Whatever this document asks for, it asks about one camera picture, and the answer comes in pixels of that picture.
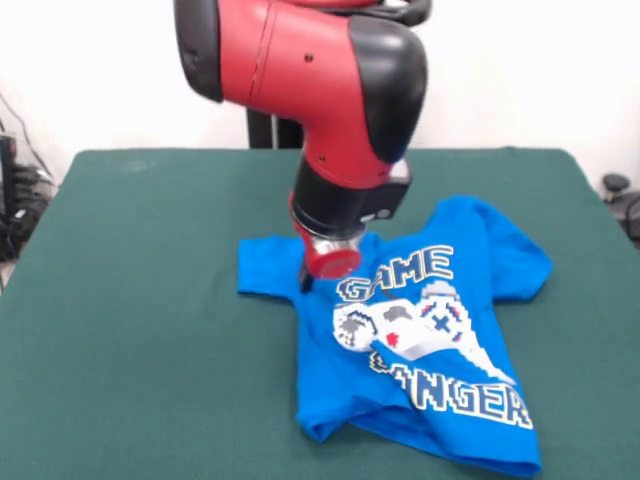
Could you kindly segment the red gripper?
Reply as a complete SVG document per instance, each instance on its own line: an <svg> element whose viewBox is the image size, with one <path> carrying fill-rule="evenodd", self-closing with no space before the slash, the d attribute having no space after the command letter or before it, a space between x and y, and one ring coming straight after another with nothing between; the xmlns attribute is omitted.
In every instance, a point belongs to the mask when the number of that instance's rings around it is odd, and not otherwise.
<svg viewBox="0 0 640 480"><path fill-rule="evenodd" d="M321 236L311 232L297 220L294 221L294 228L304 248L304 263L301 264L298 273L301 293L308 293L312 289L314 278L339 279L360 266L361 232L347 237Z"/></svg>

